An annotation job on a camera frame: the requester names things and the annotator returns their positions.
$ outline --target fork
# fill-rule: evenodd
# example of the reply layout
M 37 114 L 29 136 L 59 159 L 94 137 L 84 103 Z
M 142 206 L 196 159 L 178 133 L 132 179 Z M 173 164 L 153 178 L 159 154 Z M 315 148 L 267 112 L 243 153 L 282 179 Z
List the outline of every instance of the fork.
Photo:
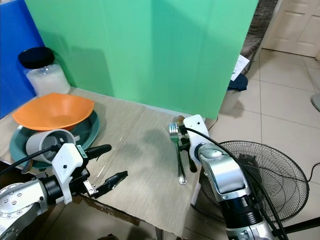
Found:
M 169 123 L 169 134 L 171 141 L 175 144 L 176 155 L 178 158 L 178 181 L 181 185 L 184 185 L 187 183 L 187 179 L 179 151 L 178 125 L 176 122 Z

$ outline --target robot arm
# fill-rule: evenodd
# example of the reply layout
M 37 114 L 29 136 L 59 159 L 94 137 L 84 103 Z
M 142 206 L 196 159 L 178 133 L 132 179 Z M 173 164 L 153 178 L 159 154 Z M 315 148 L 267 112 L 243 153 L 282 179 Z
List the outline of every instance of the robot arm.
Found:
M 128 176 L 119 172 L 95 187 L 89 183 L 89 160 L 111 150 L 102 145 L 83 151 L 72 143 L 62 145 L 52 161 L 53 175 L 41 173 L 31 181 L 11 184 L 0 190 L 0 240 L 14 240 L 35 218 L 48 210 L 49 205 L 72 202 L 72 196 L 87 193 L 98 198 L 114 189 Z
M 185 127 L 209 136 L 200 115 L 184 119 Z M 223 149 L 194 132 L 187 131 L 190 156 L 201 163 L 219 202 L 230 240 L 273 240 L 268 223 L 260 213 L 247 179 L 239 165 Z

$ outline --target black jar lid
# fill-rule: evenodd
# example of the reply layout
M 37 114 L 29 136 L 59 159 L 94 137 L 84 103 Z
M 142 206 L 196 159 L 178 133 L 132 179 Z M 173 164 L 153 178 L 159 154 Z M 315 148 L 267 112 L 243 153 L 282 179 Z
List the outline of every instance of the black jar lid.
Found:
M 45 46 L 33 47 L 18 55 L 20 63 L 26 69 L 41 69 L 55 61 L 53 51 Z

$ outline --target teal plate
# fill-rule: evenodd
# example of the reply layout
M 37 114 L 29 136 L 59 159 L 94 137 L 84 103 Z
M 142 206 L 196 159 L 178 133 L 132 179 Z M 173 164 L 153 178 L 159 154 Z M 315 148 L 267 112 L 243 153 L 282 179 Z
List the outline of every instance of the teal plate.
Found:
M 99 117 L 97 113 L 93 111 L 88 118 L 79 122 L 70 132 L 73 135 L 79 135 L 80 140 L 76 142 L 77 145 L 81 145 L 83 149 L 87 149 L 96 139 L 99 127 Z M 28 156 L 26 152 L 26 144 L 28 139 L 36 132 L 37 131 L 25 128 L 21 125 L 14 132 L 10 141 L 9 149 L 11 157 L 15 162 Z M 35 169 L 46 169 L 50 168 L 51 165 L 42 161 L 33 161 L 32 167 Z

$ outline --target tiled floor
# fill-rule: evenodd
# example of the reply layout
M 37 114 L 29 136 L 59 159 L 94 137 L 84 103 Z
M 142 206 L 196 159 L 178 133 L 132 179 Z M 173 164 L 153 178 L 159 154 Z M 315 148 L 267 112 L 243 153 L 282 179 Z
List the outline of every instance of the tiled floor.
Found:
M 247 140 L 267 144 L 291 157 L 308 178 L 313 164 L 320 162 L 320 112 L 310 101 L 313 94 L 320 93 L 320 63 L 310 57 L 262 50 L 247 77 L 247 91 L 241 93 L 229 114 L 219 115 L 209 131 L 210 136 L 218 142 Z M 317 166 L 306 206 L 284 225 L 319 217 L 319 198 L 320 166 Z M 202 194 L 197 204 L 211 211 Z M 154 228 L 147 223 L 136 227 L 90 208 L 84 202 L 58 207 L 51 215 L 46 222 L 48 231 L 44 229 L 38 239 L 95 240 L 109 233 L 120 240 L 152 240 L 156 237 Z M 223 224 L 192 208 L 183 236 L 189 240 L 228 239 Z M 319 236 L 320 227 L 288 235 L 290 240 L 317 240 Z M 165 234 L 165 240 L 175 239 L 172 234 Z

